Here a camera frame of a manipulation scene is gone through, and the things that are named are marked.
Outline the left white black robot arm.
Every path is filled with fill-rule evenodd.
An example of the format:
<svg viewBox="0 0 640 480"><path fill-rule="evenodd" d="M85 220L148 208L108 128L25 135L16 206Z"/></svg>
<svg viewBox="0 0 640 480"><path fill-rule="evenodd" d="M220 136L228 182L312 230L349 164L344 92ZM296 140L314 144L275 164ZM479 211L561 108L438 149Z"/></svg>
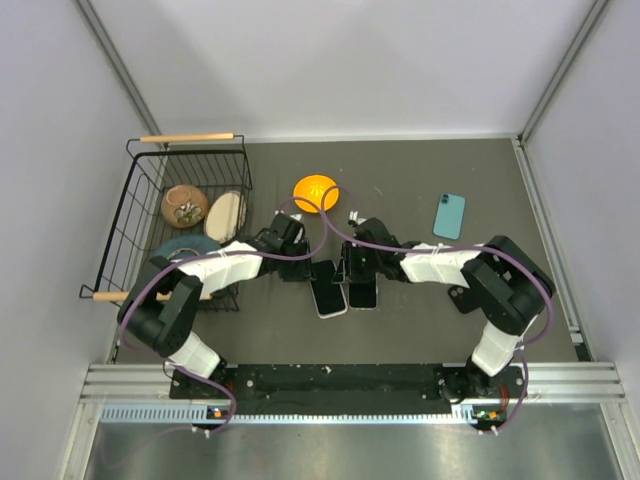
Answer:
<svg viewBox="0 0 640 480"><path fill-rule="evenodd" d="M118 312L120 332L192 374L203 395L216 396L226 387L225 361L193 332L196 314L213 294L273 272L284 281L311 276L305 227L282 212L256 235L201 256L149 258Z"/></svg>

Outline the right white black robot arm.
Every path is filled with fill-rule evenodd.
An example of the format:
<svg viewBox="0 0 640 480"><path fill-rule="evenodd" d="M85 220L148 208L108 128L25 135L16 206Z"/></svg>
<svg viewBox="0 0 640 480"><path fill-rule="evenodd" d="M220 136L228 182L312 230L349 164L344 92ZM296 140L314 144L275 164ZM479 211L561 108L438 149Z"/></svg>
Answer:
<svg viewBox="0 0 640 480"><path fill-rule="evenodd" d="M447 286L455 308L463 315L476 310L486 317L482 336L463 372L438 382L451 403L498 393L503 373L542 311L553 310L556 287L509 237L497 235L470 248L401 244L377 218L349 214L353 235L345 238L337 277L352 285L369 283L378 275L409 284Z"/></svg>

